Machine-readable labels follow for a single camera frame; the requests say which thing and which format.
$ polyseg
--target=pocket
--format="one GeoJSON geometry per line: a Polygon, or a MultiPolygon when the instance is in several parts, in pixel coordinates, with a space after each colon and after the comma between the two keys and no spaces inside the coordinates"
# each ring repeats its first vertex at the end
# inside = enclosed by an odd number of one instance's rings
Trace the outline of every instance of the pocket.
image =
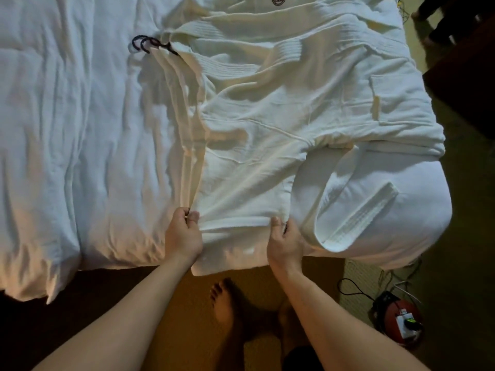
{"type": "Polygon", "coordinates": [[[381,125],[435,125],[431,99],[419,73],[370,76],[372,117],[381,125]]]}

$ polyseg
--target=forearm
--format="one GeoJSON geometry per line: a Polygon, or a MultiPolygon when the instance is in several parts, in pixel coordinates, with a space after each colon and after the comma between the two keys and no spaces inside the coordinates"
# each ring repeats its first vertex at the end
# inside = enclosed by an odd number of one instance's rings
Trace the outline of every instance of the forearm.
{"type": "Polygon", "coordinates": [[[301,272],[276,276],[326,370],[427,370],[408,351],[350,315],[301,272]]]}
{"type": "Polygon", "coordinates": [[[178,257],[166,259],[117,305],[35,370],[139,370],[168,302],[190,265],[178,257]]]}

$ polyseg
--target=white cloth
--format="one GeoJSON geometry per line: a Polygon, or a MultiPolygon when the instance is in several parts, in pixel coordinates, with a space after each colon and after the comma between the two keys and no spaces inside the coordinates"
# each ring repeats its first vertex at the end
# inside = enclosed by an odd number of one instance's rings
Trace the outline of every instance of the white cloth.
{"type": "MultiPolygon", "coordinates": [[[[394,0],[365,1],[382,18],[398,17],[394,0]]],[[[182,147],[161,67],[129,43],[183,24],[180,2],[0,0],[0,289],[10,296],[50,302],[77,269],[163,258],[164,230],[180,203],[182,147]]],[[[401,28],[387,33],[405,42],[401,28]]],[[[290,212],[299,224],[344,152],[318,149],[301,165],[290,212]]],[[[318,221],[335,231],[384,182],[398,195],[337,256],[395,268],[447,226],[440,163],[373,151],[318,221]]],[[[219,230],[225,238],[197,272],[265,264],[266,230],[219,230]]]]}
{"type": "MultiPolygon", "coordinates": [[[[391,1],[383,10],[391,8],[394,19],[358,0],[286,0],[280,8],[263,0],[186,0],[185,23],[163,36],[174,52],[152,52],[184,150],[181,205],[201,213],[207,249],[233,229],[266,227],[272,216],[285,221],[296,171],[312,149],[351,147],[302,224],[313,245],[331,252],[349,248],[398,193],[383,182],[321,236],[322,208],[342,192],[369,141],[443,154],[443,129],[421,74],[405,42],[387,33],[401,29],[391,1]]],[[[193,273],[211,271],[214,255],[205,252],[193,273]]],[[[243,253],[229,264],[256,266],[243,253]]]]}

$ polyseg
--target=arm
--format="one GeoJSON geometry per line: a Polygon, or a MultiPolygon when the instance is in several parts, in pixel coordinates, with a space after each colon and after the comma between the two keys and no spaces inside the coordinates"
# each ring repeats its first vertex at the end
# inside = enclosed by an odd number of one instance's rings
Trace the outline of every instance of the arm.
{"type": "Polygon", "coordinates": [[[34,370],[139,370],[177,284],[201,253],[198,212],[178,208],[165,233],[162,265],[106,314],[72,337],[34,370]]]}
{"type": "Polygon", "coordinates": [[[428,368],[388,337],[359,321],[302,274],[308,247],[295,222],[283,232],[272,219],[267,256],[325,370],[427,371],[428,368]]]}

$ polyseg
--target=person's left arm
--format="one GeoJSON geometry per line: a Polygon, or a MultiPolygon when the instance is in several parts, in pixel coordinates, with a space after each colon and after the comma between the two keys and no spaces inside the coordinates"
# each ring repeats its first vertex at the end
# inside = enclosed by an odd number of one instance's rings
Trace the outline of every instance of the person's left arm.
{"type": "Polygon", "coordinates": [[[135,371],[182,276],[201,253],[198,212],[181,207],[165,233],[165,260],[106,314],[39,363],[34,371],[135,371]]]}

